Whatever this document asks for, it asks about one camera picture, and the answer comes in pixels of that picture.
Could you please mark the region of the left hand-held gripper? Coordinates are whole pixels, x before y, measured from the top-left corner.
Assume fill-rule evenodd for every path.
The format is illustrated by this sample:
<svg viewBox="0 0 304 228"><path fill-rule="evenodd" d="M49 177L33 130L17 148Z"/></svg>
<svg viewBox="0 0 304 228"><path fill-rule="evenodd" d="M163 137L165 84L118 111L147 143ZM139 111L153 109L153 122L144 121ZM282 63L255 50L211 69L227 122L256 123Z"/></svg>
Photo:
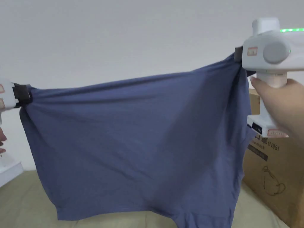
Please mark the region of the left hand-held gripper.
<svg viewBox="0 0 304 228"><path fill-rule="evenodd" d="M0 113L19 108L32 102L31 93L26 85L12 83L9 79L0 79ZM0 186L4 186L24 171L20 161L9 155L0 155Z"/></svg>

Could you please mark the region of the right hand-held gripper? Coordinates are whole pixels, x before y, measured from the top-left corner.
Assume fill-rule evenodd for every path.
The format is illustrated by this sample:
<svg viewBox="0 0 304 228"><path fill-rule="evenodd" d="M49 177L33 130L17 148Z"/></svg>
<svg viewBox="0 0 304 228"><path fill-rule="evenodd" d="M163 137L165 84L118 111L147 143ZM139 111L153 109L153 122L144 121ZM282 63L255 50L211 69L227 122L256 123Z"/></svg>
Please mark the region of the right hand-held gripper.
<svg viewBox="0 0 304 228"><path fill-rule="evenodd" d="M246 71L272 88L287 84L288 72L303 72L303 28L281 29L278 18L258 18L252 22L253 34L235 49L235 59ZM260 98L259 114L247 116L247 125L268 138L289 137L275 124Z"/></svg>

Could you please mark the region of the person's left hand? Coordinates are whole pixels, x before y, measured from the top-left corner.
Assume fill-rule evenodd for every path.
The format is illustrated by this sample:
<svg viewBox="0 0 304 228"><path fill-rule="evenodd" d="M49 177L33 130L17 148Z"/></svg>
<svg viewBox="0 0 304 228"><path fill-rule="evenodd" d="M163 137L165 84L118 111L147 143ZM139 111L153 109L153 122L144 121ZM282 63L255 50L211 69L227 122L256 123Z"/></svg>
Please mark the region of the person's left hand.
<svg viewBox="0 0 304 228"><path fill-rule="evenodd" d="M4 132L2 128L0 128L0 156L2 156L3 153L6 152L2 146L4 145L4 142L7 140L7 137L4 135Z"/></svg>

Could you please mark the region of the person's right hand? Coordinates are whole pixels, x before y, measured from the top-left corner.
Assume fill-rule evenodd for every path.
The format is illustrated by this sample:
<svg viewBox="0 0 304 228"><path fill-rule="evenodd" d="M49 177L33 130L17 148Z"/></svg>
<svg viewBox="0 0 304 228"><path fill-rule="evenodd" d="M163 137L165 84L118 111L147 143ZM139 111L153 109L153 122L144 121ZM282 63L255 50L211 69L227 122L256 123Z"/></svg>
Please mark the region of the person's right hand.
<svg viewBox="0 0 304 228"><path fill-rule="evenodd" d="M250 81L276 126L290 137L303 142L304 86L293 79L288 79L281 88L272 88L255 77L250 77Z"/></svg>

